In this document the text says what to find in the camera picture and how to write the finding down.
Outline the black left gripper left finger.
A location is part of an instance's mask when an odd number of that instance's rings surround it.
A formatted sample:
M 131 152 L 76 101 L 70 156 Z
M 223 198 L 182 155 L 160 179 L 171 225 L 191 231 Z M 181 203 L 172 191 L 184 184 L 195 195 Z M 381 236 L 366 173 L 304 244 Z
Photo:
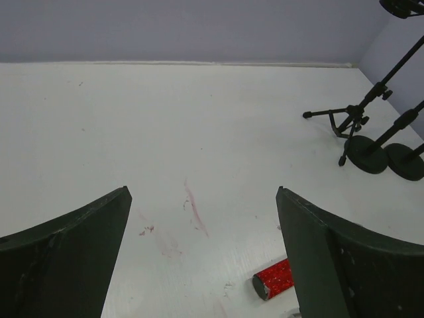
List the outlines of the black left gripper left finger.
M 131 203 L 120 187 L 1 237 L 1 316 L 100 317 Z

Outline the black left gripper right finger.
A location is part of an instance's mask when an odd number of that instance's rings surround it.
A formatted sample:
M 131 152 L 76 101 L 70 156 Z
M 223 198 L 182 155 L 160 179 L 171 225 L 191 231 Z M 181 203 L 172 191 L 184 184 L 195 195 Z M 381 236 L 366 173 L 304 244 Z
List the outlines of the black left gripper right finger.
M 422 317 L 423 246 L 371 231 L 280 187 L 302 317 Z

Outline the red glitter microphone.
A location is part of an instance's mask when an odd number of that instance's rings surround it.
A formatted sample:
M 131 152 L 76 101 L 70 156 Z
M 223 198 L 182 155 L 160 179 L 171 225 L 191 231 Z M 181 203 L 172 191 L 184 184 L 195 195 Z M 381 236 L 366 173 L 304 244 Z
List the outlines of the red glitter microphone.
M 294 286 L 288 259 L 281 260 L 252 277 L 252 285 L 259 298 L 268 301 Z

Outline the black tripod shock-mount stand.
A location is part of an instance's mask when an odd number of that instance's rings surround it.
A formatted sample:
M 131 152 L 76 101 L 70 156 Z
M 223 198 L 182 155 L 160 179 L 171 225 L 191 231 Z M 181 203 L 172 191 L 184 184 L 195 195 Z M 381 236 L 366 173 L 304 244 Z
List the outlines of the black tripod shock-mount stand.
M 364 99 L 358 105 L 349 105 L 342 109 L 329 109 L 326 111 L 307 111 L 303 114 L 303 117 L 309 119 L 316 116 L 328 115 L 331 122 L 331 128 L 335 135 L 347 141 L 349 137 L 355 136 L 354 133 L 360 131 L 362 126 L 368 122 L 369 117 L 364 115 L 366 106 L 377 97 L 381 97 L 385 101 L 391 96 L 392 91 L 387 88 L 387 83 L 422 46 L 423 39 L 420 38 L 388 74 L 381 81 L 374 84 L 373 88 L 364 96 Z M 339 166 L 344 166 L 346 160 L 349 159 L 346 158 L 344 160 L 339 158 Z

